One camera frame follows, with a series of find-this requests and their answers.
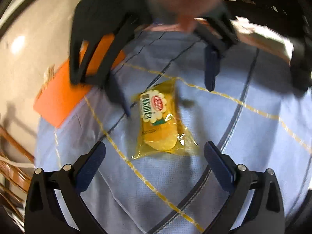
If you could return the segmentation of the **pink cloth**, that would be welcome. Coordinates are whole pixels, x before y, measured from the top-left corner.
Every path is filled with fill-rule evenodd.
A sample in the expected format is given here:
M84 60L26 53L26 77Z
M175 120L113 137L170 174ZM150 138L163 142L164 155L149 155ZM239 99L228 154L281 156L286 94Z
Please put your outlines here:
M210 45L219 56L240 42L269 52L289 63L292 58L293 44L287 37L274 32L266 26L250 23L247 18L237 17L229 20L227 28L218 21L213 25L212 19L196 18L194 33Z

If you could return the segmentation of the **brown wooden rack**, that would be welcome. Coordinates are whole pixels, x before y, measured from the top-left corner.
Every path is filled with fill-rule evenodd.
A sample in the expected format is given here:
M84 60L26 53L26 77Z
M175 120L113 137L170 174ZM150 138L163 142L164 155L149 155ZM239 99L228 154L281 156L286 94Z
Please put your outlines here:
M1 151L1 206L5 213L12 218L13 222L23 231L25 200L15 194L8 182L12 186L20 189L24 194L28 193L31 177L23 171L24 168L34 169L34 156L24 149L7 131L1 127L1 139L6 140L11 146L18 150L28 163L18 163L11 161L3 151Z

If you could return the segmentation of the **yellow cake packet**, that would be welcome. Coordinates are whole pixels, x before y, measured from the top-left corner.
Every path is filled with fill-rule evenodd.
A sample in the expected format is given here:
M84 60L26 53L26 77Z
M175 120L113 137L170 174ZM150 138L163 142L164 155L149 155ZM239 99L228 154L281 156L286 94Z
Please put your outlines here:
M175 82L175 79L164 81L134 97L139 105L140 131L132 159L160 152L199 154L198 144L180 118Z

